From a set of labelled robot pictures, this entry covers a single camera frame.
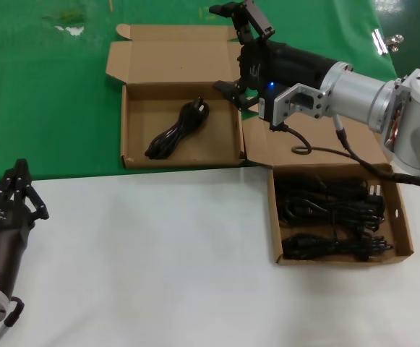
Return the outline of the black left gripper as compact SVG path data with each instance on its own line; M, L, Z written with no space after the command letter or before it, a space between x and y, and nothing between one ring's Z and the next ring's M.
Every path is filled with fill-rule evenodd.
M32 181L26 159L17 159L0 179L0 200L9 199L16 190L17 206L13 201L0 202L0 290L14 288L30 230L36 220L49 218Z

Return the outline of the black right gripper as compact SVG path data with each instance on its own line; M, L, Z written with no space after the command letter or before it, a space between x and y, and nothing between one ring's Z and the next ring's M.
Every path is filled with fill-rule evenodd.
M230 18L242 44L238 58L240 78L235 82L218 80L213 88L240 111L248 111L260 98L248 98L247 89L263 91L272 82L285 87L298 83L320 88L326 74L337 63L319 54L268 40L274 27L254 1L231 1L209 7L209 13Z

